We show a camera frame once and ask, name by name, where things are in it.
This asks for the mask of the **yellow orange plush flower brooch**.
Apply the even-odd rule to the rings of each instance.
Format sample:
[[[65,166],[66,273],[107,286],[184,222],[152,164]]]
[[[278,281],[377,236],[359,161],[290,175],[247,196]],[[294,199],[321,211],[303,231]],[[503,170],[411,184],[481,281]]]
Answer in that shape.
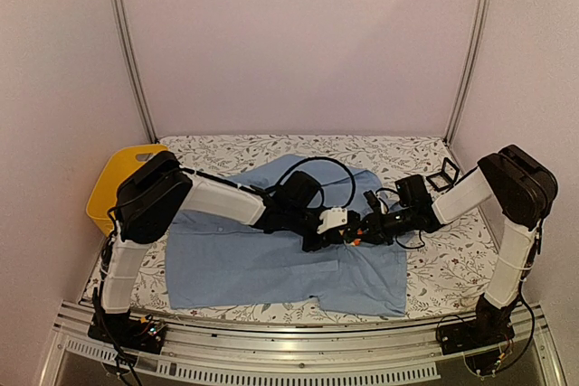
[[[364,232],[362,230],[348,229],[343,231],[343,241],[347,246],[357,247],[362,242],[362,236]]]

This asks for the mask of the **light blue shirt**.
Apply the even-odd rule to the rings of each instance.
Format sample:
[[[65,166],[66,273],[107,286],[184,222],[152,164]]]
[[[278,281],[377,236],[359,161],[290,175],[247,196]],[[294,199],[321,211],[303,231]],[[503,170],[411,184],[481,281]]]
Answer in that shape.
[[[166,288],[173,309],[318,300],[353,315],[402,316],[407,261],[395,245],[301,248],[299,235],[264,234],[237,221],[182,210],[166,242]]]

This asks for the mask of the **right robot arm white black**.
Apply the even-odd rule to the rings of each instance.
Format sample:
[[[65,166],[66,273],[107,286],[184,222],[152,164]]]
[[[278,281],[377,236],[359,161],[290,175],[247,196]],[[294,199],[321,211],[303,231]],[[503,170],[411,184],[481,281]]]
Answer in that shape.
[[[376,193],[364,194],[372,211],[354,230],[358,240],[392,244],[407,232],[433,233],[489,199],[498,202],[504,230],[497,263],[476,304],[476,317],[465,328],[477,346],[505,334],[541,249],[543,222],[558,193],[555,176],[520,147],[509,145],[482,157],[466,174],[444,159],[439,172],[407,176],[396,181],[395,189],[400,207],[395,212]]]

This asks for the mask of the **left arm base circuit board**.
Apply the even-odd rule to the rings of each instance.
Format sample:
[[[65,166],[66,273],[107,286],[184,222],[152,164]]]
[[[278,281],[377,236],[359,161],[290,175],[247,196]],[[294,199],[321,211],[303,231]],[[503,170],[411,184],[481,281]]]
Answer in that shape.
[[[145,319],[131,318],[129,313],[105,314],[103,319],[94,315],[88,337],[121,350],[161,354],[166,340],[166,325],[149,316]]]

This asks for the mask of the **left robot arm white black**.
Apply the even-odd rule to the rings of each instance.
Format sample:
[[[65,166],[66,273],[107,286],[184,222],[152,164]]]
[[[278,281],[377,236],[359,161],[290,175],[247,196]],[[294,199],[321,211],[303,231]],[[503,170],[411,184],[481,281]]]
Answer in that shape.
[[[345,206],[311,207],[321,184],[296,166],[272,187],[237,184],[183,167],[161,151],[140,166],[117,190],[109,209],[112,230],[101,253],[100,283],[93,290],[89,336],[102,342],[144,349],[160,347],[161,324],[130,316],[130,296],[150,244],[161,238],[181,210],[237,221],[265,233],[291,231],[302,248],[313,251],[343,239]]]

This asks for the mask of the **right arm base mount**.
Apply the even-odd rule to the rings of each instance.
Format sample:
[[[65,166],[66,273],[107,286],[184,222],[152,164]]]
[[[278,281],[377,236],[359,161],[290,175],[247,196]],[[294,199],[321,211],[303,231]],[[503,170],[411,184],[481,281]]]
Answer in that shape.
[[[467,369],[478,377],[497,374],[512,350],[515,337],[510,314],[483,312],[469,321],[454,317],[458,322],[446,325],[439,322],[436,327],[435,338],[442,354],[475,351],[463,360]]]

